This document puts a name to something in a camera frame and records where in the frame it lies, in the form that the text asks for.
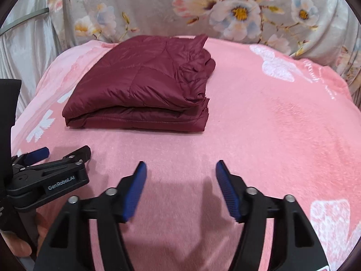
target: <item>floral fabric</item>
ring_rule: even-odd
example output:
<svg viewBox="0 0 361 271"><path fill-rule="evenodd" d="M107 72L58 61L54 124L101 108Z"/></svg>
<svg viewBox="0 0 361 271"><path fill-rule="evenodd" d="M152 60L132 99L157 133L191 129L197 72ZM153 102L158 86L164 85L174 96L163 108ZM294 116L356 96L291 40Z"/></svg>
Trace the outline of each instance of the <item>floral fabric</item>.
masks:
<svg viewBox="0 0 361 271"><path fill-rule="evenodd" d="M329 65L356 94L360 24L345 0L48 0L62 48L91 39L199 35Z"/></svg>

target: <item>pink blanket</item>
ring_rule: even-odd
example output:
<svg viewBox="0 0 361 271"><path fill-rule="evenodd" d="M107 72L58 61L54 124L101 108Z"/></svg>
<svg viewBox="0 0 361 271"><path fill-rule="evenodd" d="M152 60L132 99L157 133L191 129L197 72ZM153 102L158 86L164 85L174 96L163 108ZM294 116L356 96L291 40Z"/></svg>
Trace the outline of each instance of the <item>pink blanket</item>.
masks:
<svg viewBox="0 0 361 271"><path fill-rule="evenodd" d="M265 195L295 195L331 270L340 266L361 235L361 114L336 73L265 46L208 39L217 66L207 84L204 133L67 128L66 100L114 46L90 41L52 63L13 127L14 154L47 146L55 160L89 145L90 183L71 193L81 198L116 186L145 161L149 174L136 215L121 226L136 271L228 270L242 226L229 216L215 179L219 159ZM52 222L68 196L39 211ZM269 252L270 237L262 271Z"/></svg>

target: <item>folded jacket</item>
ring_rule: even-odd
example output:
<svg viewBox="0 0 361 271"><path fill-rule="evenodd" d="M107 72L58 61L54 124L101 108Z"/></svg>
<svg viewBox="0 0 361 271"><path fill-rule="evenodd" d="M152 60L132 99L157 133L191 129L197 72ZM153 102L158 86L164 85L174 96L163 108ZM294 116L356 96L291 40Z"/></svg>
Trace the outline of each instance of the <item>folded jacket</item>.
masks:
<svg viewBox="0 0 361 271"><path fill-rule="evenodd" d="M120 43L77 84L63 110L66 125L203 131L205 86L215 68L206 40L136 36Z"/></svg>

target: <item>human hand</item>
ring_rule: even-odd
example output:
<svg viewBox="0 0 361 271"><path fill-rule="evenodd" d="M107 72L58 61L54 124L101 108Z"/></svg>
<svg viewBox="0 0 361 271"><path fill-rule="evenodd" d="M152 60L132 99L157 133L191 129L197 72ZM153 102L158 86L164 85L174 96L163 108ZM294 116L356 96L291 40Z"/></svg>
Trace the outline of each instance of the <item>human hand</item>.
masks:
<svg viewBox="0 0 361 271"><path fill-rule="evenodd" d="M35 217L35 223L37 224L37 232L39 233L39 238L37 240L37 252L39 252L46 234L48 233L48 223L44 216L39 213L37 213ZM16 234L10 231L0 231L0 233L9 249L16 257L28 257L31 255L30 245L18 238Z"/></svg>

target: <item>white butterfly pattern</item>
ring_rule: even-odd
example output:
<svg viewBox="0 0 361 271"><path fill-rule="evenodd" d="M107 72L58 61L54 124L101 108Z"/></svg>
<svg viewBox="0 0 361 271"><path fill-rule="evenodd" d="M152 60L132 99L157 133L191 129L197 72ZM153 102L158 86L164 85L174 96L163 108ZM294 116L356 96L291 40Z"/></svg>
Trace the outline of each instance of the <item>white butterfly pattern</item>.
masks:
<svg viewBox="0 0 361 271"><path fill-rule="evenodd" d="M61 97L59 98L59 100L57 100L57 102L58 102L59 104L64 103L68 98L70 98L70 96L72 95L72 93L73 93L74 90L75 90L75 87L72 88L72 90L71 90L70 92L67 92L65 95L61 96Z"/></svg>
<svg viewBox="0 0 361 271"><path fill-rule="evenodd" d="M349 236L350 204L347 200L314 201L310 221L322 244L330 271L347 259L361 236L361 221Z"/></svg>
<svg viewBox="0 0 361 271"><path fill-rule="evenodd" d="M48 129L53 124L55 118L49 118L51 114L53 114L52 110L46 111L39 124L26 137L28 143L30 143L33 138L36 143L44 134L44 130Z"/></svg>
<svg viewBox="0 0 361 271"><path fill-rule="evenodd" d="M294 82L295 78L293 74L297 74L312 83L312 80L305 77L294 63L276 57L275 53L270 48L259 45L250 45L250 50L261 56L264 60L262 64L262 71L266 75L287 82Z"/></svg>

